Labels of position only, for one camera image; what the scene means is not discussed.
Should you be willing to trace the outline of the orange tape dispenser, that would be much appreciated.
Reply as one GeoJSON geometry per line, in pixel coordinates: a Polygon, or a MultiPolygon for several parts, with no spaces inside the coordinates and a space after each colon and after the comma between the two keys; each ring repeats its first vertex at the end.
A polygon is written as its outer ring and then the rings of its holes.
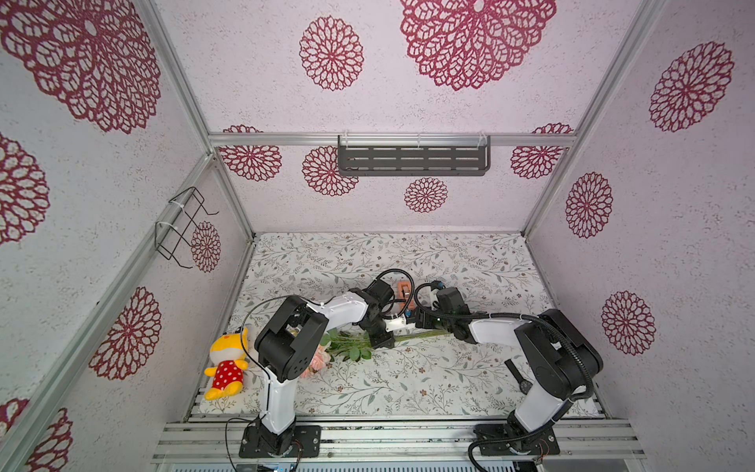
{"type": "Polygon", "coordinates": [[[401,302],[411,301],[413,298],[413,285],[408,280],[397,283],[396,299],[401,302]]]}

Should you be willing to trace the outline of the pink flower bouquet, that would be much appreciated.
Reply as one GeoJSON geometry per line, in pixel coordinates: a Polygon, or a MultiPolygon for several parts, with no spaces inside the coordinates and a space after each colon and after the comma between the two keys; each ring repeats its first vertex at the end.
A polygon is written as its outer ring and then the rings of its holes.
{"type": "Polygon", "coordinates": [[[369,360],[373,357],[375,350],[367,334],[330,330],[320,341],[310,366],[302,374],[302,378],[320,373],[338,357],[350,362],[369,360]]]}

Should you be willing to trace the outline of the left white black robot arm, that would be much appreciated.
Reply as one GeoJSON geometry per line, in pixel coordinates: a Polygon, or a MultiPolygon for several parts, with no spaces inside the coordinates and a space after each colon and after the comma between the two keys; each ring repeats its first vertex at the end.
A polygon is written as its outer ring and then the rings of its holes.
{"type": "Polygon", "coordinates": [[[343,326],[359,326],[371,348],[393,348],[395,338],[381,315],[394,298],[378,278],[365,289],[354,288],[326,303],[299,295],[284,298],[261,330],[254,349],[267,375],[261,401],[261,430],[278,439],[295,423],[297,380],[310,367],[324,335],[343,326]]]}

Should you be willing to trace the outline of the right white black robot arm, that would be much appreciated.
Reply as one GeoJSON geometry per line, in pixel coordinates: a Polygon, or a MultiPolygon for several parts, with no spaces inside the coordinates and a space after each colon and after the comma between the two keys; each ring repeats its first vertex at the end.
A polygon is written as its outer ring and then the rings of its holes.
{"type": "Polygon", "coordinates": [[[426,306],[413,296],[412,318],[416,328],[447,330],[469,344],[512,345],[521,348],[534,379],[525,399],[505,422],[479,425],[468,457],[483,467],[476,452],[487,455],[532,455],[536,462],[559,454],[554,426],[572,405],[594,395],[594,377],[604,361],[585,336],[558,309],[540,315],[473,312],[455,287],[422,284],[436,295],[426,306]]]}

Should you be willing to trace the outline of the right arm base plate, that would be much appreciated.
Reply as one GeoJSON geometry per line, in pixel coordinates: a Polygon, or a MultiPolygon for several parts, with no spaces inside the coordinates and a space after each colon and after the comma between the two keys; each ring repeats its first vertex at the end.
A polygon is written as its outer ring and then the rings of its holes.
{"type": "Polygon", "coordinates": [[[479,424],[474,428],[482,456],[496,455],[559,455],[560,445],[552,427],[541,427],[533,432],[519,431],[507,423],[479,424]]]}

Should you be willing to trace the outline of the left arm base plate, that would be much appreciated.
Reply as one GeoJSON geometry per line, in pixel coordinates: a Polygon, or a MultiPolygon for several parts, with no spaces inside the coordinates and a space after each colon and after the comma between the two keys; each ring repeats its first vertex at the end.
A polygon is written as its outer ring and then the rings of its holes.
{"type": "Polygon", "coordinates": [[[321,436],[320,426],[296,424],[275,435],[257,421],[245,428],[239,456],[245,459],[318,457],[321,436]]]}

